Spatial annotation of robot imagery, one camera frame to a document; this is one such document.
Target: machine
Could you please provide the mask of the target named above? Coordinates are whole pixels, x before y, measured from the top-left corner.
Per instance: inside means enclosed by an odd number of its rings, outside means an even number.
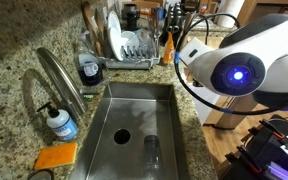
[[[214,50],[196,38],[179,58],[193,78],[224,96],[252,94],[268,108],[288,110],[288,15],[269,14],[225,37]]]

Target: wire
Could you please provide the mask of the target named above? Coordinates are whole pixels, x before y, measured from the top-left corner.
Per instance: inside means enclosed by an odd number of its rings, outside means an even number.
[[[195,98],[197,99],[198,101],[200,101],[201,103],[203,103],[204,105],[212,108],[212,109],[215,109],[217,111],[220,111],[220,112],[223,112],[223,113],[228,113],[228,114],[236,114],[236,115],[261,115],[261,114],[266,114],[266,113],[271,113],[271,112],[274,112],[274,111],[277,111],[279,109],[272,109],[272,108],[268,108],[268,109],[262,109],[262,110],[257,110],[257,111],[246,111],[246,112],[243,112],[243,111],[233,111],[233,110],[230,110],[230,109],[227,109],[227,108],[221,108],[219,106],[216,106],[206,100],[204,100],[203,98],[201,98],[200,96],[198,96],[197,94],[195,94],[194,91],[191,90],[190,87],[187,86],[187,84],[184,82],[184,80],[182,79],[181,77],[181,74],[180,74],[180,71],[179,71],[179,67],[178,67],[178,63],[179,63],[179,52],[180,52],[180,47],[181,47],[181,44],[183,43],[186,35],[188,34],[188,32],[194,28],[198,23],[202,22],[202,21],[205,21],[209,18],[212,18],[212,17],[216,17],[216,16],[229,16],[231,18],[233,18],[237,24],[237,27],[240,27],[239,23],[238,23],[238,20],[230,15],[230,14],[224,14],[224,13],[219,13],[219,14],[212,14],[212,15],[208,15],[208,16],[205,16],[204,18],[200,19],[199,21],[195,22],[193,25],[190,26],[190,28],[188,28],[187,30],[184,30],[183,31],[183,34],[182,36],[180,37],[180,41],[178,43],[178,45],[176,46],[176,55],[175,55],[175,58],[174,58],[174,67],[175,67],[175,72],[176,72],[176,75],[180,81],[180,83],[182,84],[182,86]]]

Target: orange sponge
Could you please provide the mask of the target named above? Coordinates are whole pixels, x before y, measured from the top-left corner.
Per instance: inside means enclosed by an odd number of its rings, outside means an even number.
[[[76,142],[42,148],[34,169],[39,170],[73,164],[75,162],[76,148]]]

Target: kitchen sink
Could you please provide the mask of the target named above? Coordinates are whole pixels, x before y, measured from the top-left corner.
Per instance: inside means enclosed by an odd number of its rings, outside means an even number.
[[[111,82],[71,179],[143,179],[144,139],[156,135],[163,179],[189,179],[173,85]]]

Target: sink drain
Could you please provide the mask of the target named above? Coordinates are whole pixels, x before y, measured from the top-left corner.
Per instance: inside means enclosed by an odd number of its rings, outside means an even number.
[[[114,135],[114,140],[117,144],[125,144],[127,143],[131,138],[131,134],[126,129],[120,129],[116,131]]]

